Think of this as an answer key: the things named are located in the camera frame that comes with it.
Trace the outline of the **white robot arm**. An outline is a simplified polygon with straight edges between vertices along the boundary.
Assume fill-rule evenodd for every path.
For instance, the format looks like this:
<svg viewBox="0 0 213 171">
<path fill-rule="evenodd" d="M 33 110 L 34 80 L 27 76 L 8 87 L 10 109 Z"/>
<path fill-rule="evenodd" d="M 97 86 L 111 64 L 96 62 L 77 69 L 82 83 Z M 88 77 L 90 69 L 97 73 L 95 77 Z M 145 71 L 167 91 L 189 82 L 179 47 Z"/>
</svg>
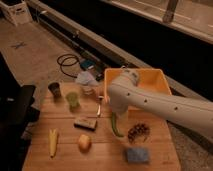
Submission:
<svg viewBox="0 0 213 171">
<path fill-rule="evenodd" d="M 213 102 L 171 95 L 160 69 L 108 68 L 104 94 L 116 114 L 134 106 L 194 130 L 213 143 Z"/>
</svg>

